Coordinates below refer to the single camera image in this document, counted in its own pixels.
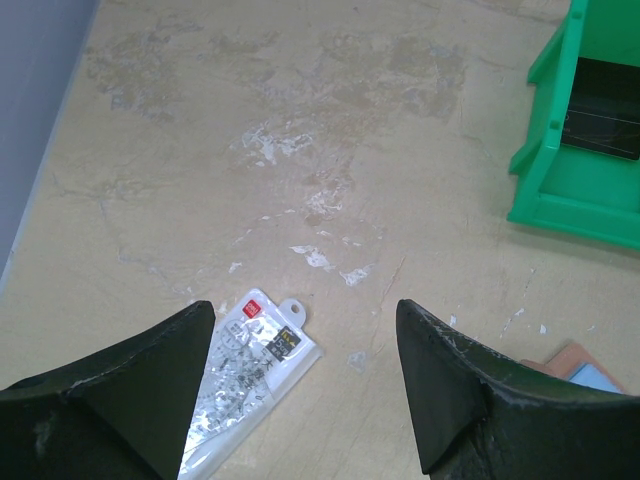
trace green crate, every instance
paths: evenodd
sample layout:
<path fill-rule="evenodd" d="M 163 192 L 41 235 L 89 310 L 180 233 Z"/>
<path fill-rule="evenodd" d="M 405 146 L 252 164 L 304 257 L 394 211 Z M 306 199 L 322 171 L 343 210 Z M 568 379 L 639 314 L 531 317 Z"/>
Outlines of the green crate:
<path fill-rule="evenodd" d="M 640 249 L 640 161 L 560 142 L 578 57 L 640 67 L 640 0 L 573 0 L 531 66 L 536 94 L 509 167 L 519 178 L 508 220 Z"/>

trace red logo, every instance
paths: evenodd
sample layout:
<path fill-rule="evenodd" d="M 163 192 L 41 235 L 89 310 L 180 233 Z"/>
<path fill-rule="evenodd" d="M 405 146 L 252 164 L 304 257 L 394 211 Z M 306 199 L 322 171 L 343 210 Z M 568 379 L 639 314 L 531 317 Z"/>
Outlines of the red logo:
<path fill-rule="evenodd" d="M 258 313 L 260 313 L 260 310 L 262 310 L 260 308 L 260 305 L 258 305 L 254 300 L 249 300 L 249 303 L 247 303 L 242 309 L 242 311 L 246 313 L 247 317 L 249 318 L 255 317 Z"/>

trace worn table surface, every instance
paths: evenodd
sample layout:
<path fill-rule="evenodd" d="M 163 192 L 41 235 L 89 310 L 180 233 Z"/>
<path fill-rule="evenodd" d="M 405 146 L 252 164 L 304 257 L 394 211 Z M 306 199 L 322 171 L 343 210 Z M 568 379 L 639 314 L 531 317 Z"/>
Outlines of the worn table surface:
<path fill-rule="evenodd" d="M 326 356 L 217 479 L 422 478 L 401 298 L 516 359 L 576 340 L 640 393 L 640 257 L 505 220 L 567 5 L 104 1 L 1 299 L 2 385 L 257 286 Z"/>

